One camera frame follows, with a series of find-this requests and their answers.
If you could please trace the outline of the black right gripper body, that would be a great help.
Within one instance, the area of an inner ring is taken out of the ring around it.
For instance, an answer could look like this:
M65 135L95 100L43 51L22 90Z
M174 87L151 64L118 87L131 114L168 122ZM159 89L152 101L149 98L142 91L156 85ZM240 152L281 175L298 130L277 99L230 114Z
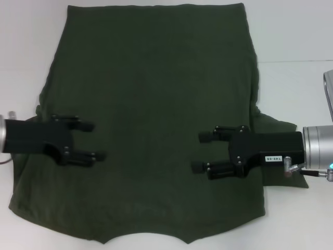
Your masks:
M230 137L228 152L234 176L241 178L255 167L283 167L285 157L296 165L304 163L301 132L236 132Z

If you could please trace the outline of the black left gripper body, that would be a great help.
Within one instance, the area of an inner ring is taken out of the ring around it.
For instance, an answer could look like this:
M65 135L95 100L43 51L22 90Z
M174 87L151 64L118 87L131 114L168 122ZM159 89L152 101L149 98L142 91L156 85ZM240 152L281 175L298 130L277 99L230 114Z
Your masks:
M5 126L5 153L45 154L59 165L68 163L73 150L73 138L63 122L6 119Z

